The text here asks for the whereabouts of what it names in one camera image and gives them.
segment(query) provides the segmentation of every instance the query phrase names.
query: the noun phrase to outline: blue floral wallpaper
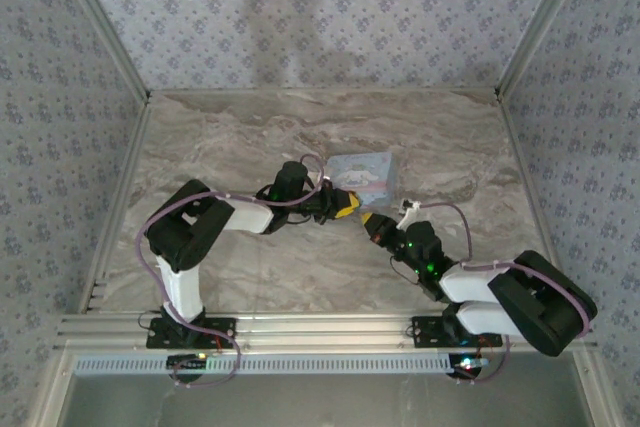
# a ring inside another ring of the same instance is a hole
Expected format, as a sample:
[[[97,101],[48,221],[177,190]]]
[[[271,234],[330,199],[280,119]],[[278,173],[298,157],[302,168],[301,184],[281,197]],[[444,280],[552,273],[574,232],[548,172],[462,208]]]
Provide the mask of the blue floral wallpaper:
[[[567,0],[508,100],[561,260],[640,425],[640,0]]]
[[[75,311],[138,106],[76,0],[0,0],[0,425]]]
[[[150,89],[496,85],[540,0],[100,0]]]

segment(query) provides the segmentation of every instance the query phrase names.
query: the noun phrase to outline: marble surface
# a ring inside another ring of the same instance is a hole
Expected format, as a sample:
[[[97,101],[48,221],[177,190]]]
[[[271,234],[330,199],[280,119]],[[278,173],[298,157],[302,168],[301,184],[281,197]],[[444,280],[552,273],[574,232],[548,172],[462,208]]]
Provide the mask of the marble surface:
[[[197,177],[212,189],[254,193],[284,161],[307,152],[323,158],[393,152],[396,197],[458,204],[471,224],[476,260],[541,248],[500,110],[478,98],[436,91],[185,93],[154,95],[151,106],[103,311],[158,307],[133,238],[184,182]],[[434,221],[445,252],[465,254],[455,211],[437,208],[424,217]],[[359,216],[287,226],[270,236],[223,232],[202,264],[201,292],[211,312],[434,307],[391,270]]]

